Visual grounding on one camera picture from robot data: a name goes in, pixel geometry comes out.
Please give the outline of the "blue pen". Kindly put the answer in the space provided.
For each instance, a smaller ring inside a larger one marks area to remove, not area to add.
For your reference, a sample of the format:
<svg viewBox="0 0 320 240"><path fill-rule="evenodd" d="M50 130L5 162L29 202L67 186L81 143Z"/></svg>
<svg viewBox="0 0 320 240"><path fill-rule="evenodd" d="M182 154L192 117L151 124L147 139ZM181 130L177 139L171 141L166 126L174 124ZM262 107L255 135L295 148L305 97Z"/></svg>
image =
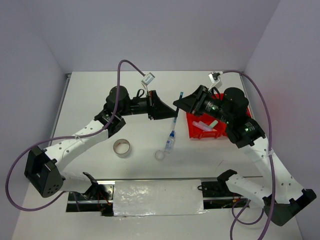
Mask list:
<svg viewBox="0 0 320 240"><path fill-rule="evenodd" d="M183 94L184 94L184 92L183 91L181 91L180 92L180 95L179 95L179 100L181 100L182 98L183 98ZM175 130L175 127L176 127L176 123L177 123L177 118L178 118L178 113L179 113L179 108L177 107L176 108L176 116L173 118L173 120L172 120L172 124L171 124L171 131L174 131Z"/></svg>

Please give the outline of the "large tape roll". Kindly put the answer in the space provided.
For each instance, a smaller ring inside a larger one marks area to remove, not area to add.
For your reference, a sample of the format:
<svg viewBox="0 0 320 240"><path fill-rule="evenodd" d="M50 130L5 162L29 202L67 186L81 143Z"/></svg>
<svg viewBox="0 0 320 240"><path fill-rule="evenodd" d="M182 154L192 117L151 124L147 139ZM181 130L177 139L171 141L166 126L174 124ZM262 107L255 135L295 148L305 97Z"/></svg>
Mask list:
<svg viewBox="0 0 320 240"><path fill-rule="evenodd" d="M119 158L127 158L132 151L130 142L127 139L118 139L114 142L112 149Z"/></svg>

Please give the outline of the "small clear tape roll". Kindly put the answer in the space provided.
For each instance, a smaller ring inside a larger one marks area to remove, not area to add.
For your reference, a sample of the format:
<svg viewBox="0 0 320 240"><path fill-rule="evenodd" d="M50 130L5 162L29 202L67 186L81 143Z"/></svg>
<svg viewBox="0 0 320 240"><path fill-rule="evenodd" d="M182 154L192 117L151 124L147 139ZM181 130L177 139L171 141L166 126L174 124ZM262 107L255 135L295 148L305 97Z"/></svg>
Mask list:
<svg viewBox="0 0 320 240"><path fill-rule="evenodd" d="M157 150L155 153L154 153L154 158L157 160L157 161L163 161L166 157L166 154L163 150Z"/></svg>

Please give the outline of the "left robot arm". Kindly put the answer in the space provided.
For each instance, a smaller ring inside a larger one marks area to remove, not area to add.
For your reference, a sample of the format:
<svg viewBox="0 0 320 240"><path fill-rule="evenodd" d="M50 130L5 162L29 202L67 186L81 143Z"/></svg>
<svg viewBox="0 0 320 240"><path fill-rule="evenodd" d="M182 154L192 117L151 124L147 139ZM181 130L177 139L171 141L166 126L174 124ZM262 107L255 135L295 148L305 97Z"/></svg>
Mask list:
<svg viewBox="0 0 320 240"><path fill-rule="evenodd" d="M91 200L105 188L87 172L66 173L68 164L94 145L115 135L126 122L124 116L146 114L150 120L175 118L178 114L158 97L155 90L138 90L130 98L124 86L113 87L103 110L87 126L45 149L34 146L28 152L24 175L43 198L58 191L77 192Z"/></svg>

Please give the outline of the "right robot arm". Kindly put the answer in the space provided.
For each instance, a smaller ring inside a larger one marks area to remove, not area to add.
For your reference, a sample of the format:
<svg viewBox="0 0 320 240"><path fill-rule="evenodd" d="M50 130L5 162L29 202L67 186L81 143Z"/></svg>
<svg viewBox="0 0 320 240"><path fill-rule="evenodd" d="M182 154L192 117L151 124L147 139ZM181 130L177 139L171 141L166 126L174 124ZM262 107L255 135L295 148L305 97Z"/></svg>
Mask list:
<svg viewBox="0 0 320 240"><path fill-rule="evenodd" d="M200 85L173 104L188 114L196 117L206 114L226 124L228 139L252 160L268 184L257 185L229 169L217 177L221 195L235 193L253 201L277 226L286 224L316 199L315 192L299 184L269 148L265 132L247 114L249 101L239 88L229 87L218 98Z"/></svg>

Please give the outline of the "blue spray bottle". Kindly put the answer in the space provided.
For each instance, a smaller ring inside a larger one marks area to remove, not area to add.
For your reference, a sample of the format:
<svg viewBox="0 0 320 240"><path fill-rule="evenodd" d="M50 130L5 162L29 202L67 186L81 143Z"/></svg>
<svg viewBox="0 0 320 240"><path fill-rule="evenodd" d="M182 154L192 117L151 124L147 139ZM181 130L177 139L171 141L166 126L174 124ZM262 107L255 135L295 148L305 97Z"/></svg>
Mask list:
<svg viewBox="0 0 320 240"><path fill-rule="evenodd" d="M171 133L169 134L165 147L164 147L164 152L166 154L169 154L173 148L174 145L174 140L175 140L175 131L172 130Z"/></svg>

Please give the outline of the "pink highlighter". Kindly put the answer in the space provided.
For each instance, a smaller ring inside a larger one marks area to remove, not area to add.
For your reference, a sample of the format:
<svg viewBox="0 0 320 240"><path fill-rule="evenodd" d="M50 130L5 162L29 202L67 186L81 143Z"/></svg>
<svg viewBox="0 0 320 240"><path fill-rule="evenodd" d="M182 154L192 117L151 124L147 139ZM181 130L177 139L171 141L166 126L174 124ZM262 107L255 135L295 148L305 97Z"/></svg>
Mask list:
<svg viewBox="0 0 320 240"><path fill-rule="evenodd" d="M193 122L192 122L192 125L193 125L194 127L198 128L198 129L202 130L202 131L204 131L204 130L203 130L203 127L204 127L204 126L210 127L210 126L206 125L206 124L203 123L203 122L196 122L196 121L193 121Z"/></svg>

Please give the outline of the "green highlighter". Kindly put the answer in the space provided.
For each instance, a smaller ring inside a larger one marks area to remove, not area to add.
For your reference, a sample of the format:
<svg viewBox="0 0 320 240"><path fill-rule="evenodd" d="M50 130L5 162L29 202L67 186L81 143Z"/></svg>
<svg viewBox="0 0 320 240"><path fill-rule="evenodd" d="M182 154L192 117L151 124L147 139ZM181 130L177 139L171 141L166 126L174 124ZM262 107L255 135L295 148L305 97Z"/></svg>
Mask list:
<svg viewBox="0 0 320 240"><path fill-rule="evenodd" d="M214 120L214 121L209 125L209 127L213 129L218 123L219 123L219 122L218 122L217 120Z"/></svg>

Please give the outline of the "purple highlighter cap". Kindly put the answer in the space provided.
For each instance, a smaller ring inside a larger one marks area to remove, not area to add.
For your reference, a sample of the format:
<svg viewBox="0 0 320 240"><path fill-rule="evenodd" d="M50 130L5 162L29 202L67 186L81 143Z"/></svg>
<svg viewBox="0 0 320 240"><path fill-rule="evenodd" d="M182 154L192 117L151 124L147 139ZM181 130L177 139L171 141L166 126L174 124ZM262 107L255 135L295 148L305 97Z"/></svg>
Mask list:
<svg viewBox="0 0 320 240"><path fill-rule="evenodd" d="M212 132L213 131L213 129L208 127L208 126L204 126L203 130L206 131L206 132Z"/></svg>

